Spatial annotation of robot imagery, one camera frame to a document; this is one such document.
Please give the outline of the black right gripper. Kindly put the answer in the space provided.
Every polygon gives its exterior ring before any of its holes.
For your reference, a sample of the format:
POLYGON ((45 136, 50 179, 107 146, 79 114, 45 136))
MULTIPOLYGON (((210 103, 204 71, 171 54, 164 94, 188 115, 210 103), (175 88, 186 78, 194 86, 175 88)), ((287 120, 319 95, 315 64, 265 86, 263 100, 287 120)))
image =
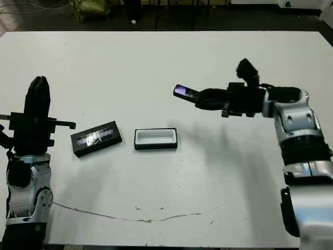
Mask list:
POLYGON ((261 113, 265 89, 258 86, 245 86, 242 82, 230 82, 227 90, 224 89, 205 89, 200 91, 199 99, 225 99, 205 100, 197 102, 196 108, 202 110, 222 110, 222 117, 242 116, 254 117, 261 113))

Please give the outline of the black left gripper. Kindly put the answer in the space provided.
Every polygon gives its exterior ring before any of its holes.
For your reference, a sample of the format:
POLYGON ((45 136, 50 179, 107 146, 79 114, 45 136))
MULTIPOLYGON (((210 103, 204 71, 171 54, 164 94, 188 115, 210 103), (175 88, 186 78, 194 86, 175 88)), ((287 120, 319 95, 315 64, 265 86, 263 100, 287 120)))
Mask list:
POLYGON ((1 147, 14 149, 17 154, 43 154, 48 147, 54 146, 50 135, 55 132, 56 126, 76 128, 75 122, 60 121, 49 118, 50 90, 45 77, 36 77, 28 88, 25 96, 24 113, 12 112, 10 115, 1 115, 2 120, 9 121, 9 130, 13 130, 13 137, 7 136, 1 126, 1 147), (32 117, 27 114, 37 114, 39 111, 40 81, 41 83, 41 117, 32 117))

